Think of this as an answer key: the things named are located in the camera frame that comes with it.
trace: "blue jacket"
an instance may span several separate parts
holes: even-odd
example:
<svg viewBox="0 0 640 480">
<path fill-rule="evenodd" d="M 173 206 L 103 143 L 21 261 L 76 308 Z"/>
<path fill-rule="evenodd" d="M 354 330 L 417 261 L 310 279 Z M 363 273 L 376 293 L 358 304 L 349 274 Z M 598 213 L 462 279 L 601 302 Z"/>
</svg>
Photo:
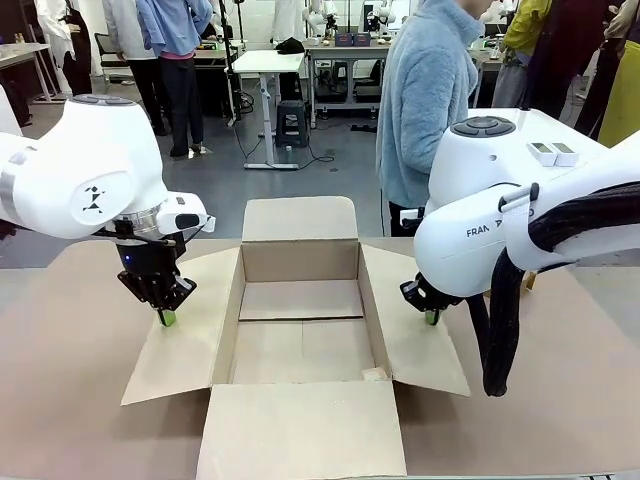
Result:
<svg viewBox="0 0 640 480">
<path fill-rule="evenodd" d="M 144 48 L 156 56 L 193 52 L 213 14 L 209 0 L 137 0 L 137 5 Z"/>
<path fill-rule="evenodd" d="M 468 115 L 478 72 L 467 46 L 484 32 L 456 0 L 424 0 L 387 57 L 376 168 L 382 191 L 405 208 L 429 200 L 429 173 L 445 130 Z"/>
</svg>

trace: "cable bundle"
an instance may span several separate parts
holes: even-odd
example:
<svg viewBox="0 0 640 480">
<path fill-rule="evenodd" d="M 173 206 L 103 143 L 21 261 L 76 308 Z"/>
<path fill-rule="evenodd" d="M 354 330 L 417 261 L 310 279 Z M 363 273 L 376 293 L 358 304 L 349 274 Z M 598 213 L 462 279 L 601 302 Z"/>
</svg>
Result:
<svg viewBox="0 0 640 480">
<path fill-rule="evenodd" d="M 640 182 L 561 203 L 529 224 L 529 236 L 538 248 L 552 252 L 560 243 L 581 233 L 635 224 L 640 224 Z M 500 397 L 507 391 L 520 335 L 520 285 L 524 274 L 511 262 L 505 248 L 491 277 L 490 315 L 480 295 L 467 299 L 478 338 L 484 390 L 489 396 Z"/>
</svg>

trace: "light blue fleece jacket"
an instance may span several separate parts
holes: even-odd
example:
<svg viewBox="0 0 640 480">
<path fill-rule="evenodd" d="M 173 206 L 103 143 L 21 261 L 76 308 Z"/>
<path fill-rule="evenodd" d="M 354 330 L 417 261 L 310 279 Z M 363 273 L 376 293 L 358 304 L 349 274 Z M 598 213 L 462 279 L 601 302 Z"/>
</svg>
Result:
<svg viewBox="0 0 640 480">
<path fill-rule="evenodd" d="M 478 72 L 467 46 L 484 25 L 455 0 L 424 0 L 394 41 L 384 72 L 376 168 L 382 191 L 405 208 L 429 200 L 429 173 L 447 127 L 468 116 Z"/>
</svg>

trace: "green object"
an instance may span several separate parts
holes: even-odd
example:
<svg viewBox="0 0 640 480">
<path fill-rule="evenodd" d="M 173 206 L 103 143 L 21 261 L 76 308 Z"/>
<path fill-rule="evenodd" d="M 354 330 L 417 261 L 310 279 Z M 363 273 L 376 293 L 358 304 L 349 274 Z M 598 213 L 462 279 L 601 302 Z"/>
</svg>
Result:
<svg viewBox="0 0 640 480">
<path fill-rule="evenodd" d="M 424 319 L 429 325 L 437 325 L 438 320 L 440 320 L 440 310 L 436 310 L 435 312 L 427 310 L 424 314 Z"/>
<path fill-rule="evenodd" d="M 176 323 L 176 312 L 172 312 L 171 310 L 158 310 L 158 317 L 160 323 L 165 327 L 170 327 Z"/>
</svg>

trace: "yellow jacket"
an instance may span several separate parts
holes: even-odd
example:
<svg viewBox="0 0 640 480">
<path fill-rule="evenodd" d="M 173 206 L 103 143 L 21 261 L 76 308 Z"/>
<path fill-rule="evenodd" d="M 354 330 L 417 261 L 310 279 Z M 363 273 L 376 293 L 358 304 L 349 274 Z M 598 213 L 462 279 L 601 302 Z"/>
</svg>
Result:
<svg viewBox="0 0 640 480">
<path fill-rule="evenodd" d="M 550 9 L 551 0 L 522 0 L 504 37 L 504 44 L 516 52 L 533 55 Z"/>
</svg>

